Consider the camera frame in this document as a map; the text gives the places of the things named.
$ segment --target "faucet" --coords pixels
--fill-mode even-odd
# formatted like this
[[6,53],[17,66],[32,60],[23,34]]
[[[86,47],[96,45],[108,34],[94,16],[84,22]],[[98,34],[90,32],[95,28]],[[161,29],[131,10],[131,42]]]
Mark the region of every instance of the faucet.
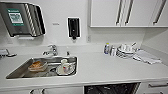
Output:
[[58,55],[57,46],[56,45],[49,45],[48,47],[52,47],[52,51],[44,52],[43,55],[48,55],[50,53],[52,53],[54,56]]

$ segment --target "cabinet door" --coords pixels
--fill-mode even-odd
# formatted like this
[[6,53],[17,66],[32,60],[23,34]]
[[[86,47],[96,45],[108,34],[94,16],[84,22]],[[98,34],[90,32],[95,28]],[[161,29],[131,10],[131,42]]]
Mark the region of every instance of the cabinet door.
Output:
[[84,94],[84,87],[47,88],[41,94]]
[[91,27],[119,27],[125,0],[91,0]]
[[4,91],[0,94],[40,94],[39,90],[19,90],[19,91]]
[[168,94],[167,82],[141,83],[136,94]]
[[150,27],[168,27],[168,1],[158,0],[155,7]]
[[126,0],[122,27],[148,27],[157,0]]

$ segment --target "black dispenser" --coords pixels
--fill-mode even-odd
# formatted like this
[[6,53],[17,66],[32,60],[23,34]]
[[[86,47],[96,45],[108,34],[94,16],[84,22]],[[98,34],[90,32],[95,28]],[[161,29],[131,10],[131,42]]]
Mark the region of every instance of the black dispenser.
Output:
[[80,37],[79,18],[68,18],[69,37],[76,40]]

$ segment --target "sink basin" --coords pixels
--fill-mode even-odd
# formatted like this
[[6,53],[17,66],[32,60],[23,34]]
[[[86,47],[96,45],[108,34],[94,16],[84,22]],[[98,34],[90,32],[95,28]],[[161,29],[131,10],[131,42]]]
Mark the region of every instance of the sink basin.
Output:
[[[61,65],[61,60],[67,59],[68,63],[73,63],[74,70],[66,75],[60,75],[56,72],[57,67]],[[41,72],[32,72],[28,67],[36,61],[47,62],[47,68]],[[47,57],[47,58],[31,58],[24,64],[18,67],[15,71],[10,73],[6,79],[15,78],[32,78],[32,77],[50,77],[50,76],[72,76],[76,74],[77,57]]]

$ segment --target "mug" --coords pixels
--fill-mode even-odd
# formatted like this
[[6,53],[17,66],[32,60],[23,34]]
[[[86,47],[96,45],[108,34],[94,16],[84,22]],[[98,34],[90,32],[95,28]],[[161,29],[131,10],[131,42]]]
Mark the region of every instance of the mug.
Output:
[[62,64],[62,68],[65,73],[68,73],[70,71],[71,67],[72,67],[72,64],[70,64],[70,63],[63,63]]

